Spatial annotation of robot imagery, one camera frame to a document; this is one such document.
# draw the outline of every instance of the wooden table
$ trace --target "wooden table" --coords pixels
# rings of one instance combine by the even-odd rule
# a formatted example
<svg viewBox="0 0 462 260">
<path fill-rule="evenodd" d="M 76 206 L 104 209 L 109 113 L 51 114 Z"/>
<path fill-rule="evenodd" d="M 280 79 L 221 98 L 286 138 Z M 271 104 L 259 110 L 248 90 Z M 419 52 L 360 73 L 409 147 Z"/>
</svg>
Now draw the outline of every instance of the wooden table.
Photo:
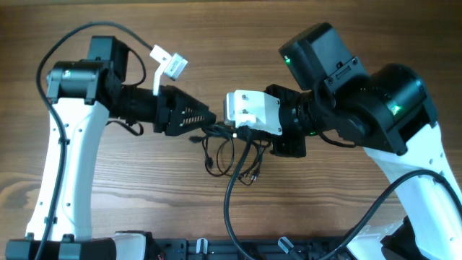
<svg viewBox="0 0 462 260">
<path fill-rule="evenodd" d="M 227 92 L 272 83 L 298 90 L 277 50 L 305 28 L 329 21 L 369 73 L 395 62 L 423 76 L 440 112 L 445 151 L 462 181 L 461 7 L 399 0 L 0 7 L 0 255 L 9 238 L 24 235 L 43 174 L 49 119 L 35 70 L 76 26 L 120 22 L 148 43 L 181 53 L 190 63 L 174 84 L 221 118 Z M 86 57 L 91 35 L 116 35 L 135 48 L 148 68 L 144 87 L 152 86 L 156 63 L 129 36 L 107 27 L 73 37 L 45 71 L 55 61 Z M 140 76 L 131 57 L 128 81 Z M 222 202 L 228 178 L 206 173 L 202 148 L 188 141 L 190 134 L 166 137 L 145 127 L 141 137 L 112 125 L 103 134 L 92 190 L 94 236 L 149 230 L 156 238 L 227 238 Z M 361 148 L 341 149 L 313 137 L 307 152 L 303 159 L 267 154 L 258 181 L 250 188 L 236 185 L 231 218 L 240 237 L 342 234 L 388 185 Z M 393 197 L 372 222 L 404 215 Z"/>
</svg>

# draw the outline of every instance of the green led indicator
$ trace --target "green led indicator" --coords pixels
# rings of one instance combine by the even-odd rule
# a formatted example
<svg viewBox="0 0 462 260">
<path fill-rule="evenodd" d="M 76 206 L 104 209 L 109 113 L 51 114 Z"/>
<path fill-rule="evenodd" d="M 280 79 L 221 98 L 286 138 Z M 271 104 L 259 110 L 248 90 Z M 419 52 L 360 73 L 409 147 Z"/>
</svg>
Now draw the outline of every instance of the green led indicator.
<svg viewBox="0 0 462 260">
<path fill-rule="evenodd" d="M 393 115 L 396 115 L 400 110 L 401 107 L 399 105 L 395 105 L 391 108 L 391 112 L 393 113 Z"/>
</svg>

